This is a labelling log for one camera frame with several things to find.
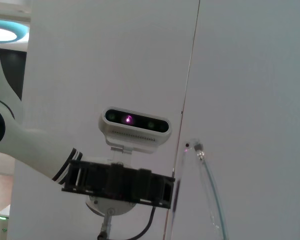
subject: transparent tubing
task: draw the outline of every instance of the transparent tubing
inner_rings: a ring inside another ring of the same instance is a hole
[[[212,222],[215,239],[216,240],[229,240],[228,231],[226,226],[226,220],[223,214],[221,200],[218,194],[217,186],[211,169],[209,167],[208,161],[205,157],[203,144],[198,139],[191,139],[184,143],[185,148],[181,149],[182,152],[180,154],[180,161],[176,168],[175,180],[175,194],[174,194],[174,202],[172,207],[170,224],[168,223],[167,231],[171,231],[170,235],[167,235],[166,240],[173,240],[173,225],[175,222],[175,215],[177,210],[178,196],[181,185],[181,180],[184,172],[184,165],[187,161],[195,161],[196,165],[199,168],[200,172],[200,182],[203,188],[204,194],[207,198],[207,204],[210,213],[210,220]],[[191,156],[189,153],[193,151],[195,152],[196,158],[189,159]]]

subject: white wall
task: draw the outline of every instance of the white wall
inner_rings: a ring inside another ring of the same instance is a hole
[[[193,137],[230,239],[300,240],[300,0],[201,1],[181,142]],[[185,182],[173,240],[213,239]]]
[[[171,175],[181,122],[198,0],[46,0],[32,5],[22,101],[25,126],[59,133],[87,156],[109,157],[98,129],[106,107],[168,118],[170,140],[134,168]],[[93,240],[102,219],[85,197],[61,192],[17,162],[10,240]],[[110,237],[146,226],[151,208],[114,217]],[[162,239],[166,210],[157,209],[143,239]]]

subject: screw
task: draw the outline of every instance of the screw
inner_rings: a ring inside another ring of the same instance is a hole
[[[113,215],[115,215],[115,210],[111,207],[106,211],[106,213],[110,216],[113,216]]]

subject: black cable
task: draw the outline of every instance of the black cable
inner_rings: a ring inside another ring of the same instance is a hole
[[[149,228],[150,228],[150,226],[152,224],[152,220],[154,219],[154,215],[155,215],[155,210],[156,210],[156,207],[154,206],[152,208],[152,210],[151,210],[149,222],[145,226],[145,228],[143,229],[143,231],[140,232],[137,236],[134,236],[134,237],[126,239],[126,240],[137,240],[137,239],[141,238],[143,235],[145,235],[145,233],[149,230]]]

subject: black stripe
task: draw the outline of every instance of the black stripe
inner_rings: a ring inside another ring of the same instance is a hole
[[[72,160],[72,158],[74,157],[74,155],[76,154],[77,150],[75,148],[72,149],[72,152],[70,153],[68,159],[65,161],[65,163],[63,164],[63,166],[60,168],[60,170],[57,172],[57,174],[52,178],[53,181],[56,181],[61,174],[66,170],[67,166],[69,165],[70,160]]]
[[[13,113],[12,110],[11,110],[11,108],[10,108],[7,104],[5,104],[3,101],[0,101],[0,103],[2,103],[3,105],[5,105],[5,107],[10,111],[12,117],[13,117],[14,119],[16,119],[14,113]]]
[[[77,161],[81,161],[83,154],[80,152],[78,158],[76,159]],[[66,182],[68,173],[62,178],[62,180],[59,182],[60,185],[63,185]]]

